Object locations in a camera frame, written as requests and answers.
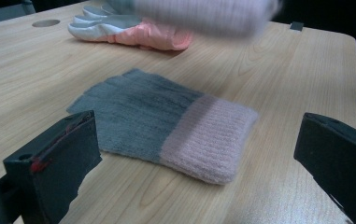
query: light blue fabric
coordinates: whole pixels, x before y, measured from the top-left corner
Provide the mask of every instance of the light blue fabric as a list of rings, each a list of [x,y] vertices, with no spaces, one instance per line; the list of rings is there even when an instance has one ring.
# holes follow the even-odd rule
[[[135,69],[85,91],[67,112],[94,111],[101,149],[159,163],[164,140],[202,95]]]

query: table surface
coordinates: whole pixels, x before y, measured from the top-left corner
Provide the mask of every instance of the table surface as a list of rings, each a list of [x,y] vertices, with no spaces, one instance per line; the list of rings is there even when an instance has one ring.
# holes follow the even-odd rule
[[[0,22],[0,177],[2,160],[67,116],[85,90],[136,67],[259,112],[238,175],[214,186],[102,153],[62,223],[347,223],[293,152],[305,112],[356,128],[352,37],[270,22],[251,43],[196,35],[182,52],[87,43],[66,27],[89,4],[100,3]],[[49,19],[61,22],[32,26]]]

